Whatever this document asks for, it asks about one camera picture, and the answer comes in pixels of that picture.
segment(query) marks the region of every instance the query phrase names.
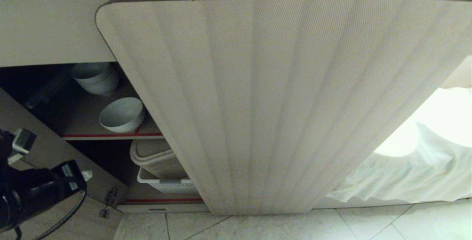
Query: stacked bowls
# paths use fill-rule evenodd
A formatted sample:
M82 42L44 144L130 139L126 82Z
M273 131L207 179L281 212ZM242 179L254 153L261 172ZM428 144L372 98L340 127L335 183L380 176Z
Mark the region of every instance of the stacked bowls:
M118 74L109 62L76 64L71 75L91 94L108 95L118 87Z

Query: grout line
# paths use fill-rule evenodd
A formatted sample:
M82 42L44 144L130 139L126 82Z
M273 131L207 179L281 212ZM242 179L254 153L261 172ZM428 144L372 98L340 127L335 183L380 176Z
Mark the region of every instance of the grout line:
M400 236L401 236L404 240L406 240L406 237L403 236L402 232L400 232L400 230L398 230L398 228L396 228L395 225L392 225L392 226L393 226L393 228L395 228L395 230L400 234Z
M123 216L121 217L121 220L118 224L118 227L117 229L115 230L115 234L113 235L113 240L116 238L116 236L118 235L118 233L121 233L121 230L122 228L125 226L124 223L125 223L125 219L126 217L128 217L128 213L124 213Z
M404 212L402 212L400 215L398 215L397 218L395 218L394 220L392 220L391 223L389 223L389 224L388 224L387 226L385 226L382 230L380 230L376 235L374 235L374 236L371 238L371 240L374 239L374 238L375 238L377 235L379 235L380 233L382 233L383 230L385 230L388 226L393 225L393 223L394 223L395 220L398 220L398 218L400 218L403 214L405 214L405 212L407 212L409 209L411 209L414 205L416 205L416 203L411 204L411 206L409 206Z
M200 233L203 233L204 231L210 229L211 227L214 227L215 225L217 225L217 224L219 224L219 223L224 222L225 220L228 220L228 219L231 218L231 217L233 217L233 215L229 215L228 217L224 218L223 220L220 220L219 222L215 223L214 225L211 225L210 227L207 227L207 228L205 228L204 230L201 230L200 232L198 232L198 233L196 233L196 234L194 234L194 235L192 235L192 236L186 238L185 240L189 240L190 238L194 237L195 235L198 235L198 234L200 234Z
M351 229L351 227L346 223L346 220L344 220L343 216L341 215L341 213L339 213L339 211L337 211L337 209L334 209L337 213L337 215L339 215L339 217L341 217L341 219L343 220L343 222L347 225L347 228L349 228L349 230L351 231L351 233L353 233L354 237L359 240L359 238L357 238L357 235L354 233L354 231Z
M165 216L165 218L166 218L167 239L170 240L169 222L167 221L167 213L164 213L164 216Z

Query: floor tile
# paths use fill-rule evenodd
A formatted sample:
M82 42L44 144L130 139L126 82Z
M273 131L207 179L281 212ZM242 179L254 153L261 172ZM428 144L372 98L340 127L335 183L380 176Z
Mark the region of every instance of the floor tile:
M302 215L232 216L191 240L355 240L335 210Z
M165 214L127 214L121 221L113 240L169 240Z
M359 240L369 240L411 205L337 209Z
M214 216L209 212L167 213L170 240L187 239L226 218L228 216Z
M393 225L406 240L471 240L472 201L414 205Z
M381 233L372 240L405 240L393 225L388 225Z

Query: storage box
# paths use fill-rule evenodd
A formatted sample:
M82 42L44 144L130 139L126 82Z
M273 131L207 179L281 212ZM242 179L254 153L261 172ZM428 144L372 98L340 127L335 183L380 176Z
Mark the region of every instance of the storage box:
M131 160L161 180L182 179L187 173L165 139L135 139L131 143Z
M197 194L190 179L159 180L143 168L139 169L138 182L149 184L164 194Z

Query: red edge strip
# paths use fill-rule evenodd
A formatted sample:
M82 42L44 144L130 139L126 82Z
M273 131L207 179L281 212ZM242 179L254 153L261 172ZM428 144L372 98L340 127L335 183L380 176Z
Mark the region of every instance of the red edge strip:
M204 201L201 198L162 198L162 199L127 199L126 202L177 202L177 201Z

